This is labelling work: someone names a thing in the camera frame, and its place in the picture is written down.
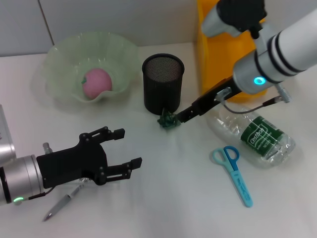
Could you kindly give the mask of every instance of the green bottle label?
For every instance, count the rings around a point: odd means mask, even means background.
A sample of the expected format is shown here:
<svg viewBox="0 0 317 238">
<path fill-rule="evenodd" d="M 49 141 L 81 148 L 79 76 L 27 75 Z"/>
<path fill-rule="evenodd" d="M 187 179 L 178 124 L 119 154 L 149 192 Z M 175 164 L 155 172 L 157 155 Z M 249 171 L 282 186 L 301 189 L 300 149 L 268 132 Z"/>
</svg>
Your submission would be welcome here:
<svg viewBox="0 0 317 238">
<path fill-rule="evenodd" d="M 281 140 L 282 134 L 284 134 L 283 131 L 259 116 L 248 125 L 240 139 L 258 154 L 264 156 Z"/>
</svg>

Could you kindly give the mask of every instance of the pen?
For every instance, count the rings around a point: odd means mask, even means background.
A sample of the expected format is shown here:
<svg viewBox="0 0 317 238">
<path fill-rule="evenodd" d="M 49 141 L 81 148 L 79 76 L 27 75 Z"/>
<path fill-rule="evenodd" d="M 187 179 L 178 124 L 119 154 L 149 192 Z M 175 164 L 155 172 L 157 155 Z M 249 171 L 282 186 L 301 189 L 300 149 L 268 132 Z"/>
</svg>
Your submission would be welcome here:
<svg viewBox="0 0 317 238">
<path fill-rule="evenodd" d="M 67 203 L 73 199 L 73 197 L 79 192 L 80 189 L 84 187 L 83 184 L 77 186 L 71 193 L 66 194 L 48 213 L 44 216 L 42 222 L 47 221 L 53 217 L 57 212 L 59 212 Z"/>
</svg>

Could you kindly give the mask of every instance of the scissors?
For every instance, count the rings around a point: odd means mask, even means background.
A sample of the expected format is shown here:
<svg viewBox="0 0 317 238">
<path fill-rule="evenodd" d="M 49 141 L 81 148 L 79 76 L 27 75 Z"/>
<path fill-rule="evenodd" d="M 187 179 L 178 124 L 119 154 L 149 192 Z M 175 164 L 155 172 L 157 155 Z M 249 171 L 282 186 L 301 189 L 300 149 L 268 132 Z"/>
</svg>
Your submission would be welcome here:
<svg viewBox="0 0 317 238">
<path fill-rule="evenodd" d="M 235 159 L 232 159 L 230 157 L 228 150 L 232 150 L 235 153 L 236 155 Z M 223 156 L 224 160 L 218 158 L 217 154 L 219 153 Z M 239 151 L 235 147 L 228 145 L 224 147 L 223 149 L 222 148 L 215 149 L 212 153 L 212 157 L 217 164 L 224 166 L 227 169 L 227 171 L 230 173 L 230 176 L 234 182 L 234 185 L 236 186 L 240 194 L 240 197 L 242 198 L 246 207 L 252 207 L 253 206 L 252 198 L 250 196 L 247 186 L 244 183 L 243 178 L 237 166 L 237 161 L 240 158 Z"/>
</svg>

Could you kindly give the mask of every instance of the plastic water bottle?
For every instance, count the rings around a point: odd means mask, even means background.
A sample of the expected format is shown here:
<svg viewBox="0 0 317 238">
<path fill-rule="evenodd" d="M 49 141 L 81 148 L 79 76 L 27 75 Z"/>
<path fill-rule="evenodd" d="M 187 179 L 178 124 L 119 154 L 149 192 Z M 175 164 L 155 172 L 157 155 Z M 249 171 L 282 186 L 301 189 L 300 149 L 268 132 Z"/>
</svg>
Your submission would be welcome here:
<svg viewBox="0 0 317 238">
<path fill-rule="evenodd" d="M 238 104 L 227 104 L 237 112 L 249 110 Z M 255 112 L 233 114 L 223 105 L 207 115 L 212 131 L 229 145 L 237 147 L 241 156 L 252 164 L 269 168 L 286 160 L 295 147 L 295 141 Z"/>
</svg>

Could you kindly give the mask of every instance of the translucent bowl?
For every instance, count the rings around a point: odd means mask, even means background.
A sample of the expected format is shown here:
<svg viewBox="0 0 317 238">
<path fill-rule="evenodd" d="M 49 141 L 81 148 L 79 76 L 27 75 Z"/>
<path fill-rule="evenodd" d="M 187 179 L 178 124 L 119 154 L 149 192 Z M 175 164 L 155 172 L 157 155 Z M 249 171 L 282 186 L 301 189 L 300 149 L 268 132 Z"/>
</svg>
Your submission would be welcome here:
<svg viewBox="0 0 317 238">
<path fill-rule="evenodd" d="M 93 100 L 82 88 L 84 75 L 92 68 L 102 68 L 112 80 L 112 91 L 104 91 Z M 59 101 L 92 103 L 126 90 L 140 70 L 138 48 L 133 43 L 110 32 L 86 32 L 53 46 L 41 74 L 49 93 Z"/>
</svg>

